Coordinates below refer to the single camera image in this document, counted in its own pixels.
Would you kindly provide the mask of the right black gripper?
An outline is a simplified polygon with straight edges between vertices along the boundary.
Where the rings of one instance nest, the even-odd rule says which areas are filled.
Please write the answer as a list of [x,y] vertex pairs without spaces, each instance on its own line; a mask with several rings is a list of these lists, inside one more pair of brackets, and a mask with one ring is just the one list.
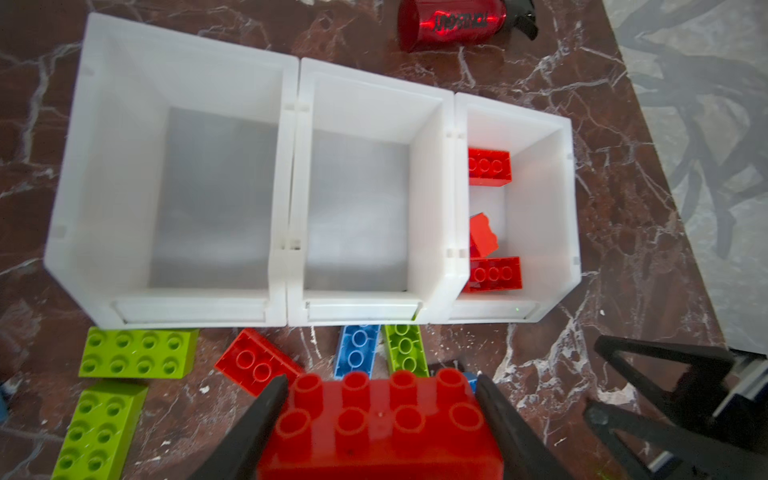
[[[584,410],[586,423],[632,478],[661,476],[621,440],[619,431],[670,453],[712,479],[767,477],[765,357],[734,355],[714,346],[607,335],[598,337],[594,349],[658,410],[677,414],[678,424],[688,429],[590,400]],[[628,363],[624,353],[671,361],[688,369],[676,387],[667,391]]]

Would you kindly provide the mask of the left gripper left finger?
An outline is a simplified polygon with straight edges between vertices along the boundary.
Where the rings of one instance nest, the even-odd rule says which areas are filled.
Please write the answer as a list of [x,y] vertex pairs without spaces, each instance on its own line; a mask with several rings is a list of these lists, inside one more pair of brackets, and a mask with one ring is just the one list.
[[274,378],[189,479],[253,479],[288,388],[286,376]]

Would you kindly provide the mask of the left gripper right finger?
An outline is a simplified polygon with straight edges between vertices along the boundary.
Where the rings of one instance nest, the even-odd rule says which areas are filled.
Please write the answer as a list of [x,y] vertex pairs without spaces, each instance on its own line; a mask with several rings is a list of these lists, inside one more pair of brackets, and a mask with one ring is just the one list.
[[475,398],[504,461],[504,479],[572,479],[487,375],[478,376]]

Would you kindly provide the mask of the red lego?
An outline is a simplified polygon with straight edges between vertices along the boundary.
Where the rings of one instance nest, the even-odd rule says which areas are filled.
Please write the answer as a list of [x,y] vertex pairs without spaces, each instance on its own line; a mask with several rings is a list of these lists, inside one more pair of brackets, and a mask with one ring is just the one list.
[[470,258],[488,258],[498,248],[498,238],[490,227],[490,221],[484,213],[472,216],[469,220]]
[[254,328],[243,329],[215,368],[253,397],[274,378],[285,376],[290,385],[304,373],[295,361]]
[[523,288],[519,257],[475,258],[462,292],[511,291]]
[[469,148],[468,156],[470,186],[503,187],[512,181],[509,152]]
[[501,479],[504,462],[467,378],[443,369],[372,380],[298,377],[260,479]]

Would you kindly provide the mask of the red lego bottom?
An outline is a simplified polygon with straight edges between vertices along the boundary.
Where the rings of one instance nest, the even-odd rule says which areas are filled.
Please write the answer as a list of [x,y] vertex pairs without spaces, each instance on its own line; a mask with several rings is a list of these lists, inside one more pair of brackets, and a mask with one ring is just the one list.
[[472,216],[469,220],[470,258],[488,258],[498,248],[498,238],[490,227],[490,221],[484,213]]

